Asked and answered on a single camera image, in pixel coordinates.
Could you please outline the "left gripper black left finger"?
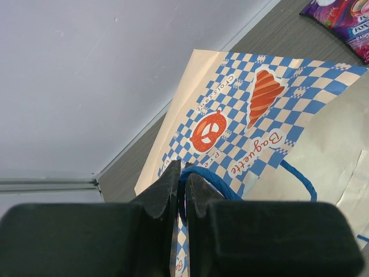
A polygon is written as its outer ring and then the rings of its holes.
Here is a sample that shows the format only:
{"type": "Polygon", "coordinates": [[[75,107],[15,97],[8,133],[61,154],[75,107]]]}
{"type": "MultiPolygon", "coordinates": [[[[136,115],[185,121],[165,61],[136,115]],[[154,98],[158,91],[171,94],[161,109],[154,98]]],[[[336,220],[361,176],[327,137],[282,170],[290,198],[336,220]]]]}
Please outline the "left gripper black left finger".
{"type": "Polygon", "coordinates": [[[128,203],[30,203],[1,219],[2,276],[174,276],[180,161],[128,203]]]}

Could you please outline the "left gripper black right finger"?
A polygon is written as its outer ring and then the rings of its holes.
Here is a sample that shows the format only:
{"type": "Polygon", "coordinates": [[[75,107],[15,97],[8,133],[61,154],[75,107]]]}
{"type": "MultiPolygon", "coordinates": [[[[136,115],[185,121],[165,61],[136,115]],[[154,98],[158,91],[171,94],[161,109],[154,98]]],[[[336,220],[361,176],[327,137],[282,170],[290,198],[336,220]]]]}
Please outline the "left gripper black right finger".
{"type": "Polygon", "coordinates": [[[344,215],[322,202],[224,199],[186,181],[191,276],[358,276],[364,258],[344,215]]]}

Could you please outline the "blue checkered paper bag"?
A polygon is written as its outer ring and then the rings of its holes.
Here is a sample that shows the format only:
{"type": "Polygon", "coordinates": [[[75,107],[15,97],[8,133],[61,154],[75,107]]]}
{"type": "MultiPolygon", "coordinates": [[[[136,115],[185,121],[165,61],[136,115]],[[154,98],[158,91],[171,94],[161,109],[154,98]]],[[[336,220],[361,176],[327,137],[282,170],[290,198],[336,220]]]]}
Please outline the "blue checkered paper bag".
{"type": "Polygon", "coordinates": [[[186,181],[197,174],[224,199],[329,203],[356,240],[368,226],[367,131],[325,106],[367,68],[271,55],[194,50],[135,186],[137,196],[180,161],[174,276],[191,276],[186,181]]]}

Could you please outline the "purple snack packet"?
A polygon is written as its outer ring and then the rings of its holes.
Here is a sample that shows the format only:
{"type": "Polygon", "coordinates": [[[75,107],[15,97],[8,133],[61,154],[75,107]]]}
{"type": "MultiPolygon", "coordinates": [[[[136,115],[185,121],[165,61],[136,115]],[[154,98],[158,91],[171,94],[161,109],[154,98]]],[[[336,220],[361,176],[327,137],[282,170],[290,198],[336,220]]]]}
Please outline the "purple snack packet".
{"type": "Polygon", "coordinates": [[[310,1],[299,14],[323,25],[368,64],[368,0],[310,1]]]}

